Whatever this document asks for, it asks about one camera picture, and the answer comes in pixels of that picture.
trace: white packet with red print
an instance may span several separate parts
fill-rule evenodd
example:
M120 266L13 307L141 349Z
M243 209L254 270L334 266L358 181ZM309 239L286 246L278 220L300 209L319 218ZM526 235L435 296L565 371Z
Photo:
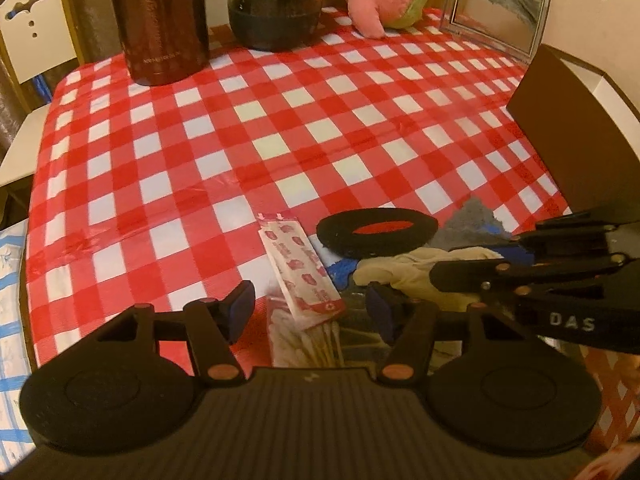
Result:
M307 330L341 314L344 302L300 223L281 214L257 218L260 239L296 326Z

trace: chair seat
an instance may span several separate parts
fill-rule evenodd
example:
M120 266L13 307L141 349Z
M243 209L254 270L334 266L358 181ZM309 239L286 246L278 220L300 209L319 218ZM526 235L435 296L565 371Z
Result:
M34 110L22 123L0 165L0 187L35 173L49 106Z

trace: red and white checkered tablecloth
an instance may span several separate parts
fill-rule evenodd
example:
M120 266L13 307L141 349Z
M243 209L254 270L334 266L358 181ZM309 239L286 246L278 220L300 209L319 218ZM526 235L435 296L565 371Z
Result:
M443 222L471 195L509 231L564 212L505 110L521 66L440 33L433 11L383 41L333 8L321 23L313 46L281 54L214 38L210 67L170 86L134 84L122 56L60 83L29 225L40 363L133 303L180 310L242 279L263 295L258 212L290 209L309 235L359 207ZM245 366L269 363L261 316L236 347Z

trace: chair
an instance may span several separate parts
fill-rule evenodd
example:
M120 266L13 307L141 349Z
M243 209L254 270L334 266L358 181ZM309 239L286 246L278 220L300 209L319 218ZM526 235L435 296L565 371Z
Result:
M32 110L22 84L33 77L78 59L85 62L78 22L70 0L5 0L0 5L0 56L28 113L0 165L0 187L29 178L36 170L38 150L49 105Z

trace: brown thermos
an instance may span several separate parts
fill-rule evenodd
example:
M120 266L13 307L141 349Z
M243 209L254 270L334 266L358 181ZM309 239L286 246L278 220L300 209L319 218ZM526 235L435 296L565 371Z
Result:
M112 0L131 78L145 86L180 81L209 60L204 0Z

